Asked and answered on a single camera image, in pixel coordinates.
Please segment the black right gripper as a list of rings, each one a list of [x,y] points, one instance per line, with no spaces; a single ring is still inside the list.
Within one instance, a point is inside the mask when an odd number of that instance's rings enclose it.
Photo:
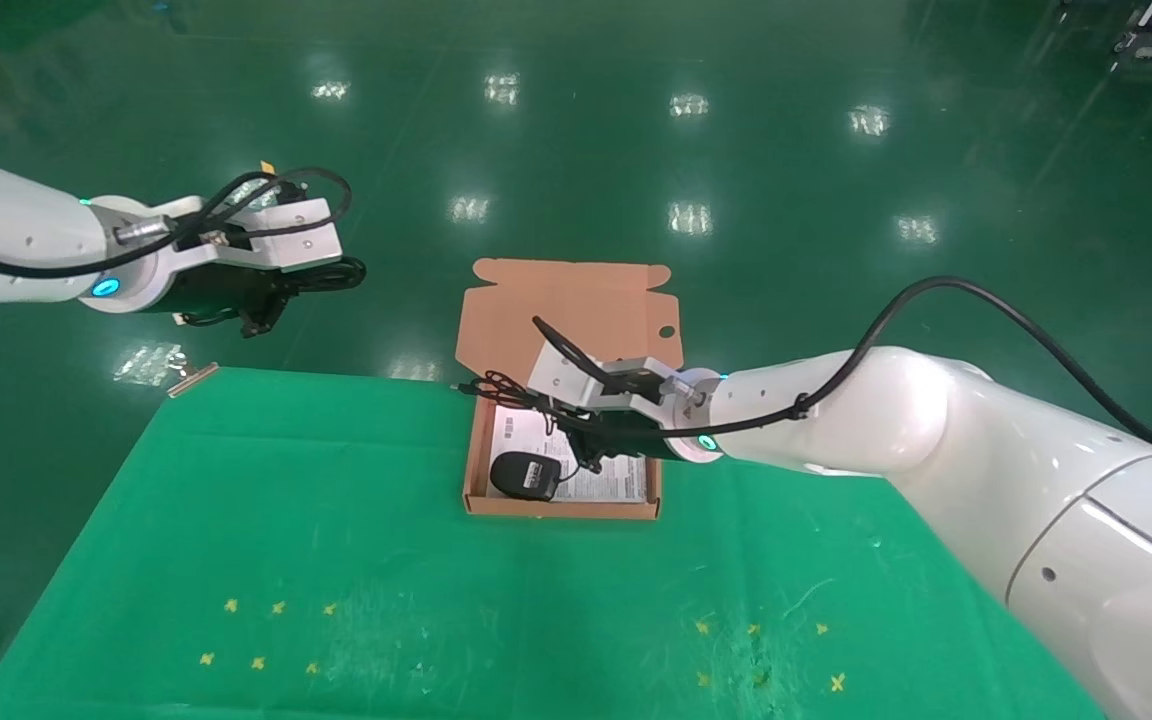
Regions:
[[[544,416],[548,434],[566,434],[577,468],[586,473],[602,473],[602,461],[608,457],[679,458],[667,439],[646,435],[649,430],[657,432],[660,427],[641,414],[577,414],[556,397],[536,397],[536,411]]]

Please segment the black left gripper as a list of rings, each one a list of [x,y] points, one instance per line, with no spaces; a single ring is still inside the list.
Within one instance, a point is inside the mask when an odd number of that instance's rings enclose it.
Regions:
[[[194,325],[237,319],[241,338],[252,340],[275,327],[294,291],[338,290],[338,262],[287,273],[205,264],[173,276],[166,310]]]

